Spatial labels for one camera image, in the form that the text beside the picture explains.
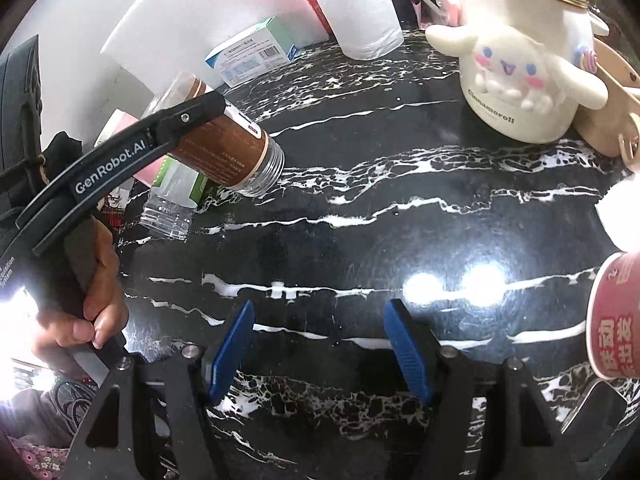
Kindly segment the person's left hand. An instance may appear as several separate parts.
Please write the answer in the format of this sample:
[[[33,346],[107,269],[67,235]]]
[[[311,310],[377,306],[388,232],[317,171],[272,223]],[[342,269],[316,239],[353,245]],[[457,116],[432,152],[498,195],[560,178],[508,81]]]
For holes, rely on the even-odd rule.
[[[85,372],[67,353],[66,348],[91,344],[102,349],[114,335],[126,327],[129,311],[117,281],[119,258],[113,247],[112,233],[100,220],[93,220],[92,281],[84,300],[84,314],[75,318],[65,312],[42,309],[37,315],[37,329],[32,353],[54,370],[82,379]]]

